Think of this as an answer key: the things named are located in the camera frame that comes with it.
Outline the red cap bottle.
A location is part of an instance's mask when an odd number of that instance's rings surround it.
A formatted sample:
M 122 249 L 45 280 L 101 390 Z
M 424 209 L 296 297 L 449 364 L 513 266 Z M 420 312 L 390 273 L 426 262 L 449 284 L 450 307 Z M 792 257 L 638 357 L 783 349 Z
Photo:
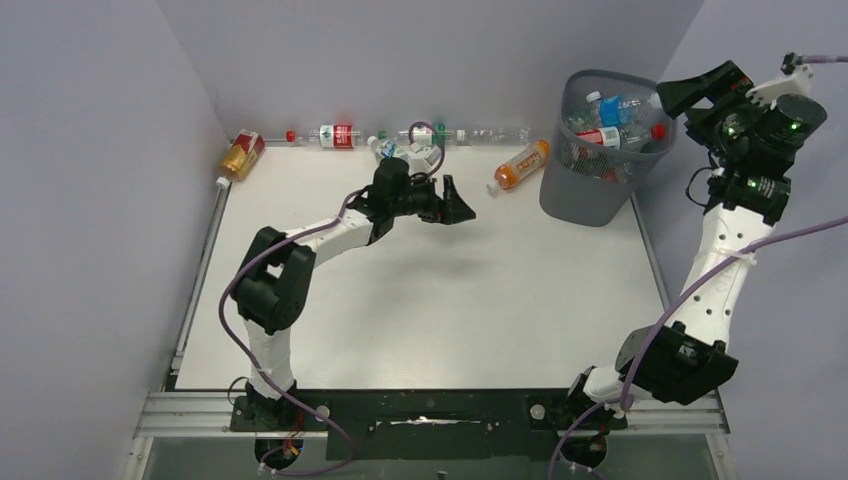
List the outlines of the red cap bottle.
M 306 132 L 289 130 L 283 139 L 290 145 L 321 150 L 352 150 L 363 142 L 363 133 L 352 124 L 322 124 Z

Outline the clear bottle blue label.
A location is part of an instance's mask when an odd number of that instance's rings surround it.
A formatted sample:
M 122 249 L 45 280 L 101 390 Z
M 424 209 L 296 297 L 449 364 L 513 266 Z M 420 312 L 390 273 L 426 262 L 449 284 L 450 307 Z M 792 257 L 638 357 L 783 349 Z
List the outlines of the clear bottle blue label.
M 603 97 L 593 91 L 586 97 L 589 125 L 592 128 L 618 127 L 639 120 L 663 108 L 658 93 L 630 93 Z

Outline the orange juice bottle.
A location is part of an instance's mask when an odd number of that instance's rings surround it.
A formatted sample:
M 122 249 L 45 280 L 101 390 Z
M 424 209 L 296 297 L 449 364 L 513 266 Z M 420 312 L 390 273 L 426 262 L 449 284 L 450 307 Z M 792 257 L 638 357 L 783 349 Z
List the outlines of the orange juice bottle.
M 538 140 L 529 144 L 495 169 L 492 179 L 486 184 L 487 193 L 498 195 L 513 190 L 528 176 L 544 167 L 549 154 L 550 144 L 547 141 Z

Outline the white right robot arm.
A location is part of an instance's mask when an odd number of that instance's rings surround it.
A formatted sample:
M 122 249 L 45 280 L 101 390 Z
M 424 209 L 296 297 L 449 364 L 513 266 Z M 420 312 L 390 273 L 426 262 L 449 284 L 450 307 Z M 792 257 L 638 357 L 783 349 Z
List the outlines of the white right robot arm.
M 623 416 L 644 398 L 690 404 L 728 381 L 735 304 L 756 252 L 778 241 L 789 203 L 788 171 L 825 122 L 809 93 L 815 55 L 787 54 L 778 78 L 753 83 L 727 61 L 699 76 L 658 84 L 664 112 L 712 156 L 702 236 L 684 288 L 656 324 L 633 331 L 610 366 L 581 373 L 562 400 L 585 427 L 602 409 Z

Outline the crushed bottle white blue label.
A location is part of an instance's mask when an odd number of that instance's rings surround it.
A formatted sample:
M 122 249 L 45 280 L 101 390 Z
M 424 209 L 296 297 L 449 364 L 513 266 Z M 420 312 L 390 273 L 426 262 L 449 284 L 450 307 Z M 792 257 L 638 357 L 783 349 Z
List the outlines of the crushed bottle white blue label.
M 384 160 L 397 158 L 410 163 L 413 152 L 409 145 L 398 143 L 389 138 L 377 138 L 370 136 L 367 139 L 367 146 L 375 158 L 376 165 L 379 166 Z

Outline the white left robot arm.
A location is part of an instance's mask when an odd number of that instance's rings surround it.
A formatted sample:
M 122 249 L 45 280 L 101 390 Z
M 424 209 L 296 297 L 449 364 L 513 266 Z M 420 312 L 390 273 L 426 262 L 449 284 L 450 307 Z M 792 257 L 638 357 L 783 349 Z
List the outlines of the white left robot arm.
M 455 225 L 476 213 L 452 176 L 412 174 L 406 161 L 388 158 L 370 184 L 344 198 L 335 215 L 299 229 L 264 227 L 256 233 L 218 303 L 222 328 L 251 364 L 242 408 L 247 418 L 285 426 L 307 409 L 296 397 L 291 330 L 305 309 L 314 271 L 376 243 L 405 216 Z

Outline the amber tea bottle red label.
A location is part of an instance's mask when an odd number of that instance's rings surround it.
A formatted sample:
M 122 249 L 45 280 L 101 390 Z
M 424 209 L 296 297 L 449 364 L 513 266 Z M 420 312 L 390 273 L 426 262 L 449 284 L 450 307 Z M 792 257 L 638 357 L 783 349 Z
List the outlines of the amber tea bottle red label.
M 246 179 L 266 147 L 265 139 L 257 132 L 241 130 L 219 163 L 216 186 L 228 188 Z

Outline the red label bottle blue picture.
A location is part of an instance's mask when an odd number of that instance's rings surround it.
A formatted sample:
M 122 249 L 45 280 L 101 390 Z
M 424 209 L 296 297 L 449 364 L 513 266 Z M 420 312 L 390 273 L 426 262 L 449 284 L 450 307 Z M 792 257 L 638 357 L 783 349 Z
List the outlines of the red label bottle blue picture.
M 576 136 L 586 142 L 606 148 L 639 152 L 651 142 L 659 142 L 666 136 L 663 124 L 646 127 L 640 122 L 620 126 L 600 127 L 578 132 Z

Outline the green tea label bottle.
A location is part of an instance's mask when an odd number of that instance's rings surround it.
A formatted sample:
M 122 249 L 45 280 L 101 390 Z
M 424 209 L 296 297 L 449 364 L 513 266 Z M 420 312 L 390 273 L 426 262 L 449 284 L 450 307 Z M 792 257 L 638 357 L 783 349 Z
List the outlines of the green tea label bottle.
M 590 109 L 574 111 L 567 115 L 563 122 L 564 125 L 574 134 L 593 130 L 598 127 L 596 115 Z

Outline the red label Nongfu water bottle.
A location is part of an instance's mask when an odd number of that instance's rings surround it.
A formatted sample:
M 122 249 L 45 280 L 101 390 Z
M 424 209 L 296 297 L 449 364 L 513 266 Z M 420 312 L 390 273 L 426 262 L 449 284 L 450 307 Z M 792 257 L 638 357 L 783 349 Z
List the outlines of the red label Nongfu water bottle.
M 591 165 L 587 173 L 589 177 L 606 182 L 627 184 L 632 181 L 632 166 L 628 162 L 604 163 Z

